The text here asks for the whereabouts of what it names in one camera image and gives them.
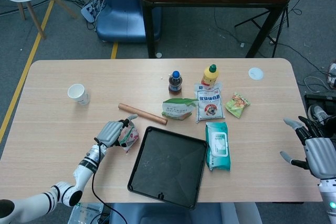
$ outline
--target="blue bottle cap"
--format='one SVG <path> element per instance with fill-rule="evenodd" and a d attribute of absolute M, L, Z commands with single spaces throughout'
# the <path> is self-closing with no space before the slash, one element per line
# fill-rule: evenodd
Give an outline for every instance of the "blue bottle cap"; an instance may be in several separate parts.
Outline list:
<path fill-rule="evenodd" d="M 179 77 L 180 77 L 180 72 L 178 72 L 178 71 L 174 71 L 174 72 L 173 72 L 173 78 L 177 79 L 177 78 L 179 78 Z"/>

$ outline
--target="white disc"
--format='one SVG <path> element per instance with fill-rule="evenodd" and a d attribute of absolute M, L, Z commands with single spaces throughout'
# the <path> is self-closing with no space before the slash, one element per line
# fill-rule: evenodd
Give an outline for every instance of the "white disc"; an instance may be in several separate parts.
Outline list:
<path fill-rule="evenodd" d="M 250 68 L 248 75 L 254 80 L 261 80 L 264 77 L 264 72 L 260 68 Z"/>

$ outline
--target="soy sauce bottle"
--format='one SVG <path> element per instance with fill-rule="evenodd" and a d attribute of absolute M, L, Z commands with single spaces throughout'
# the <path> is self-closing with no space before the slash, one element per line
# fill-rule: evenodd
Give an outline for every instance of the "soy sauce bottle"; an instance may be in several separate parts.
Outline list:
<path fill-rule="evenodd" d="M 179 94 L 182 90 L 182 77 L 180 72 L 174 71 L 169 77 L 169 92 L 172 94 Z"/>

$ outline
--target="yellow bottle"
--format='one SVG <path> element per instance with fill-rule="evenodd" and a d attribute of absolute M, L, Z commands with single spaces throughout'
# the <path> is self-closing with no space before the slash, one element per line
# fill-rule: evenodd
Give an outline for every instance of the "yellow bottle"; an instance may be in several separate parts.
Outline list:
<path fill-rule="evenodd" d="M 205 85 L 205 86 L 212 87 L 215 84 L 218 75 L 219 75 L 219 72 L 217 70 L 216 65 L 212 64 L 210 67 L 207 67 L 204 70 L 204 74 L 203 74 L 201 84 Z"/>

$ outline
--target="blue wet wipes package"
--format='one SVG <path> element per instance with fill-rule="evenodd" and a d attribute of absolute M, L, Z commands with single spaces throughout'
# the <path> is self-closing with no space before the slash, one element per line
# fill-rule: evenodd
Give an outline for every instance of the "blue wet wipes package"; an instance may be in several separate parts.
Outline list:
<path fill-rule="evenodd" d="M 206 164 L 209 169 L 230 170 L 231 161 L 226 123 L 206 123 L 205 134 L 209 144 L 206 156 Z"/>

